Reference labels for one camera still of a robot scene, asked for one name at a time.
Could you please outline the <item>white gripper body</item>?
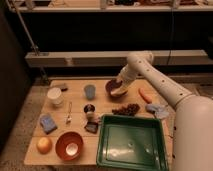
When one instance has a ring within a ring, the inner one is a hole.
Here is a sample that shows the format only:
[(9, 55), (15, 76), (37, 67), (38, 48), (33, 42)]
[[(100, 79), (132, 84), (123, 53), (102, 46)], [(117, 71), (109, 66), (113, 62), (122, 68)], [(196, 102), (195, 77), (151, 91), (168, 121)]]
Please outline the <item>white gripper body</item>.
[(134, 73), (128, 68), (123, 68), (118, 74), (116, 80), (118, 82), (122, 82), (121, 87), (128, 89), (131, 83), (134, 81)]

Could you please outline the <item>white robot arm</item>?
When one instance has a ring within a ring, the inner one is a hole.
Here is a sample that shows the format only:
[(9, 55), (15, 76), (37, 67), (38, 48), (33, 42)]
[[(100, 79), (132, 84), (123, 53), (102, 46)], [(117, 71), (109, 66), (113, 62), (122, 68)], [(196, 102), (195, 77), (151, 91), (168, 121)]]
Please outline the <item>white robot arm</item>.
[(173, 81), (151, 65), (153, 60), (150, 51), (130, 52), (114, 94), (123, 93), (138, 74), (144, 76), (176, 112), (172, 171), (213, 171), (213, 100)]

